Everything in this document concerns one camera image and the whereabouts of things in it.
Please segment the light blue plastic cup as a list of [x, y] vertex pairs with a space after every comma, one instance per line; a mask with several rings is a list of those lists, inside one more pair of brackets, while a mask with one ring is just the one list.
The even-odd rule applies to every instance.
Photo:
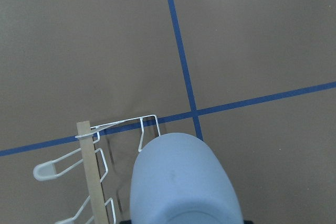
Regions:
[[151, 140], [137, 156], [132, 223], [243, 223], [234, 188], [212, 150], [185, 133]]

